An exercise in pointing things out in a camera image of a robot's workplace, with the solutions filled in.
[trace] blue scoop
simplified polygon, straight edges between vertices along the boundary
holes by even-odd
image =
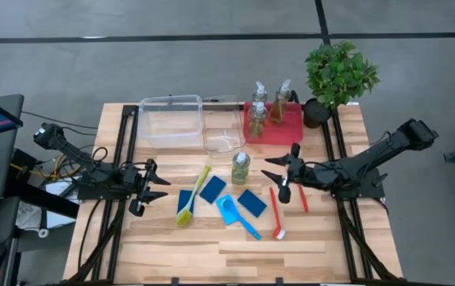
[[[239,211],[237,211],[236,205],[234,205],[233,198],[230,195],[226,195],[225,197],[219,199],[217,201],[218,208],[220,208],[220,212],[224,217],[224,221],[226,224],[230,224],[232,222],[240,221],[241,224],[245,227],[245,229],[253,235],[256,240],[260,240],[260,234],[247,222],[244,218],[241,217]]]

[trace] red brush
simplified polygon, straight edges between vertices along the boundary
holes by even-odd
[[[275,212],[275,220],[276,220],[276,228],[275,228],[275,231],[273,231],[273,238],[281,240],[283,238],[283,236],[285,236],[285,230],[282,230],[282,226],[280,225],[278,207],[276,207],[275,192],[273,191],[272,187],[269,188],[269,192],[272,195],[272,205],[273,205],[273,211]]]
[[[308,212],[308,203],[307,203],[307,198],[305,196],[305,192],[303,191],[303,187],[299,184],[299,195],[301,196],[301,201],[303,202],[303,208],[305,209],[305,212]]]

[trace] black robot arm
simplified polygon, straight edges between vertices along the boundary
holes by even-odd
[[[44,149],[61,151],[69,159],[86,169],[77,182],[79,198],[82,192],[90,197],[84,199],[107,199],[107,193],[114,198],[125,199],[129,194],[136,194],[132,200],[129,211],[136,216],[142,216],[145,207],[142,203],[150,203],[155,199],[166,196],[161,191],[150,191],[149,182],[170,185],[169,182],[156,175],[156,162],[148,159],[143,163],[144,168],[137,168],[135,164],[126,164],[121,167],[113,163],[94,160],[90,154],[85,153],[67,141],[63,128],[52,123],[43,123],[41,128],[33,135],[33,140]]]
[[[401,125],[394,133],[354,157],[327,161],[307,166],[314,162],[305,162],[299,158],[300,146],[296,143],[291,153],[284,157],[269,158],[267,162],[287,166],[287,176],[281,176],[262,171],[279,186],[279,199],[289,203],[291,191],[290,182],[314,187],[323,191],[342,192],[357,189],[367,172],[377,168],[405,150],[423,150],[434,143],[438,135],[422,121],[410,119]]]

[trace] spray bottle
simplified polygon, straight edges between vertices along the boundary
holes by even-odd
[[[259,137],[264,132],[264,120],[268,116],[268,110],[264,102],[254,102],[249,111],[249,135]]]
[[[269,120],[274,123],[282,123],[283,116],[285,115],[285,109],[287,107],[287,101],[291,97],[291,90],[289,89],[290,79],[286,79],[282,87],[279,88],[275,93],[275,102],[271,110],[269,111]]]
[[[266,102],[268,100],[268,92],[264,89],[264,85],[260,81],[256,81],[257,90],[252,94],[252,102]]]

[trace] red stick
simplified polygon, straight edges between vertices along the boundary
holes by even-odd
[[[303,191],[303,187],[299,184],[299,195],[301,196],[301,201],[303,202],[303,207],[305,208],[305,212],[308,212],[308,203],[307,203],[307,198],[305,196],[305,192]]]
[[[272,195],[272,205],[273,205],[273,211],[275,212],[275,220],[276,220],[276,228],[275,228],[275,231],[273,231],[273,238],[276,238],[278,236],[278,234],[280,233],[282,226],[280,225],[280,217],[278,216],[278,208],[276,207],[275,192],[273,191],[272,187],[269,188],[269,192]]]

